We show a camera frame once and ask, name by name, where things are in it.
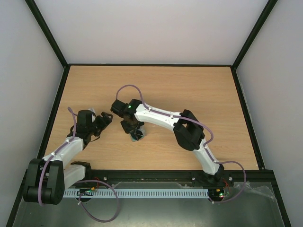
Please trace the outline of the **grey glasses case green lining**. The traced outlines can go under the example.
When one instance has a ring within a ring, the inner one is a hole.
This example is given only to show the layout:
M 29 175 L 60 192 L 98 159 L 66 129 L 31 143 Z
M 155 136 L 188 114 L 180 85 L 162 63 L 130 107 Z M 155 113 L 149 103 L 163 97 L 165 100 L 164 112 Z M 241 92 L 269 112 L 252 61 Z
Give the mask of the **grey glasses case green lining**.
M 130 133 L 130 137 L 132 141 L 139 141 L 146 136 L 145 127 L 141 126 L 140 128 L 135 129 Z

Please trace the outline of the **dark round sunglasses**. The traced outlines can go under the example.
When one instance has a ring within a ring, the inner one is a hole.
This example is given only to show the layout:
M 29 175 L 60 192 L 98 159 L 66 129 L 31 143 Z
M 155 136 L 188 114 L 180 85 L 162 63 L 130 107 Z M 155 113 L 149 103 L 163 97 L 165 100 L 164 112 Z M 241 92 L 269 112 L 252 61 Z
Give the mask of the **dark round sunglasses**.
M 133 141 L 139 141 L 144 137 L 144 134 L 141 129 L 135 129 L 133 132 L 130 133 L 130 135 Z

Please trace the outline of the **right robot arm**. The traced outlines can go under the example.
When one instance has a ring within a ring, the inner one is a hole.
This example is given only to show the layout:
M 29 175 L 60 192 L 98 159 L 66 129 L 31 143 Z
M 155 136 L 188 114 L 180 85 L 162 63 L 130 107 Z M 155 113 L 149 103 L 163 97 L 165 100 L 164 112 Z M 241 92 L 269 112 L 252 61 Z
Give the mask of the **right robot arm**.
M 203 168 L 205 181 L 217 185 L 223 180 L 224 167 L 207 145 L 204 134 L 206 127 L 198 122 L 191 111 L 169 112 L 148 106 L 137 99 L 132 99 L 130 103 L 117 99 L 110 110 L 123 119 L 121 126 L 133 141 L 139 141 L 145 136 L 146 122 L 172 131 L 178 145 L 196 156 Z

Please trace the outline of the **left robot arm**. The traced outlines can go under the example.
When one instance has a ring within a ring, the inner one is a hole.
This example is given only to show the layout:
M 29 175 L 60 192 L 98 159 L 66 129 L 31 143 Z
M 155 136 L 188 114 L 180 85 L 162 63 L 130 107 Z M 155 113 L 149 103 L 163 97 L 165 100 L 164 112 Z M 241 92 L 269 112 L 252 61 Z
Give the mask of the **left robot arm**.
M 66 189 L 83 180 L 91 171 L 90 163 L 71 162 L 112 122 L 113 115 L 94 109 L 72 113 L 73 125 L 64 142 L 49 155 L 29 162 L 25 179 L 23 199 L 26 202 L 57 205 Z

